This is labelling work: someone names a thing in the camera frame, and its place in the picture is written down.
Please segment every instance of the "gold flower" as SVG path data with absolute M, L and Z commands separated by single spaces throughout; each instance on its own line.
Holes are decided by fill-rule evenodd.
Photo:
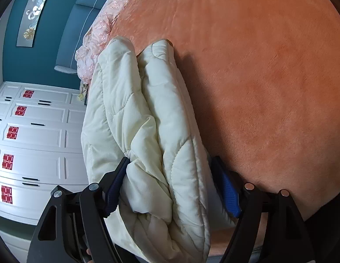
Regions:
M 24 38 L 29 40 L 29 39 L 34 39 L 34 35 L 35 35 L 35 29 L 34 28 L 28 28 L 25 32 L 24 32 Z

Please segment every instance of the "white quilt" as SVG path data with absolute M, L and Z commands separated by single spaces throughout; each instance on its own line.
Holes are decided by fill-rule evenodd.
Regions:
M 131 160 L 119 207 L 105 222 L 113 242 L 137 256 L 151 263 L 205 262 L 210 227 L 234 225 L 216 194 L 167 40 L 138 57 L 128 39 L 111 40 L 93 74 L 81 141 L 90 183 L 115 170 L 123 156 Z

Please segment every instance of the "teal wall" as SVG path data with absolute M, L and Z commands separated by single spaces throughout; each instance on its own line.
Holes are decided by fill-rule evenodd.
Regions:
M 54 70 L 55 59 L 72 6 L 76 0 L 47 0 L 32 48 L 16 47 L 27 0 L 15 0 L 3 47 L 3 80 L 79 89 L 80 79 Z

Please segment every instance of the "blue gripper pad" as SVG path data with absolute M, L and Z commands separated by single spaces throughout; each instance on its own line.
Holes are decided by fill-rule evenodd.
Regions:
M 120 189 L 123 184 L 124 177 L 126 175 L 126 168 L 127 165 L 130 163 L 130 160 L 124 157 L 121 162 L 119 163 L 118 167 L 115 171 L 109 172 L 112 173 L 113 177 L 110 178 L 111 184 L 108 188 L 108 191 L 105 193 L 105 208 L 104 212 L 107 215 L 114 212 L 119 204 L 119 196 L 120 196 Z
M 218 156 L 212 159 L 210 169 L 224 207 L 227 212 L 238 218 L 242 212 L 239 206 L 239 187 L 233 177 L 230 177 L 230 173 L 235 172 L 228 171 Z

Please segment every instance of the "pink lace fabric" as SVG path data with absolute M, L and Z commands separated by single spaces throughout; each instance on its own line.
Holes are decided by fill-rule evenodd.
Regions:
M 107 0 L 83 37 L 82 46 L 76 51 L 77 74 L 83 84 L 90 84 L 99 54 L 105 49 L 111 36 L 111 29 L 121 10 L 129 0 Z

